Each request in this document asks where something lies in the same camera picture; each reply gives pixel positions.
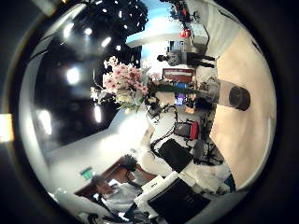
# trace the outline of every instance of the flower arrangement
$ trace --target flower arrangement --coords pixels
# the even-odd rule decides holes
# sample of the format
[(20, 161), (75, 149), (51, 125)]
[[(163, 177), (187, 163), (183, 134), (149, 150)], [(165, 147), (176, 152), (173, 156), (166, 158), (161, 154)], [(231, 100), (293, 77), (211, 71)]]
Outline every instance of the flower arrangement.
[(103, 86), (97, 85), (100, 90), (91, 88), (93, 100), (98, 100), (98, 104), (102, 104), (107, 101), (104, 97), (110, 93), (112, 97), (108, 100), (112, 99), (123, 108), (137, 111), (149, 92), (146, 76), (149, 68), (141, 70), (131, 63), (120, 63), (115, 56), (104, 61), (104, 66), (111, 71), (103, 74)]

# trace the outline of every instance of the fisheye lens view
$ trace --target fisheye lens view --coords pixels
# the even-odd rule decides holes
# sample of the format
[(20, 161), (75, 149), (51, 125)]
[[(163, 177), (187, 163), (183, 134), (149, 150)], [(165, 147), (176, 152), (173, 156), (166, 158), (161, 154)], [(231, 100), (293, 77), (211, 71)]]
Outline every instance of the fisheye lens view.
[(28, 42), (18, 121), (36, 177), (66, 213), (213, 223), (250, 192), (277, 98), (238, 17), (213, 0), (69, 0), (55, 17), (33, 2), (55, 20)]

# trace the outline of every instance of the dark hair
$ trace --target dark hair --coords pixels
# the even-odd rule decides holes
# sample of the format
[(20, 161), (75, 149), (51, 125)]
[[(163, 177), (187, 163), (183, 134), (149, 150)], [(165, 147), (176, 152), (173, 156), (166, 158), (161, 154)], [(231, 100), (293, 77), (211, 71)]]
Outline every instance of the dark hair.
[(159, 62), (164, 61), (164, 56), (163, 56), (163, 55), (158, 55), (157, 60), (158, 60)]
[(104, 182), (105, 179), (101, 175), (94, 175), (91, 184), (92, 186), (96, 186), (98, 183)]

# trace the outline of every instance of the green exit sign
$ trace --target green exit sign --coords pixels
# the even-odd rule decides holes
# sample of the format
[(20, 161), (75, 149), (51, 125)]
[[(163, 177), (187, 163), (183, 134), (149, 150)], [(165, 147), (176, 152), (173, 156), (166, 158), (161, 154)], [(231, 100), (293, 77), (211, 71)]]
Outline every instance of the green exit sign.
[(80, 172), (80, 175), (83, 176), (85, 180), (88, 180), (93, 177), (92, 167), (87, 167), (86, 169)]

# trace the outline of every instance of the red object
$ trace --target red object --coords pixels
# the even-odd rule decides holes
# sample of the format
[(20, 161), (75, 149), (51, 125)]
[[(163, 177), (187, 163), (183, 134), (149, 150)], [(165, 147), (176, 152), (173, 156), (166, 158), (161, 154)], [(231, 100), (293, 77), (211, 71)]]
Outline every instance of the red object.
[(191, 124), (189, 139), (192, 141), (197, 138), (198, 138), (198, 122), (194, 121)]
[(182, 30), (180, 33), (179, 33), (179, 36), (180, 37), (189, 37), (191, 34), (190, 30), (189, 29), (185, 29), (185, 30)]

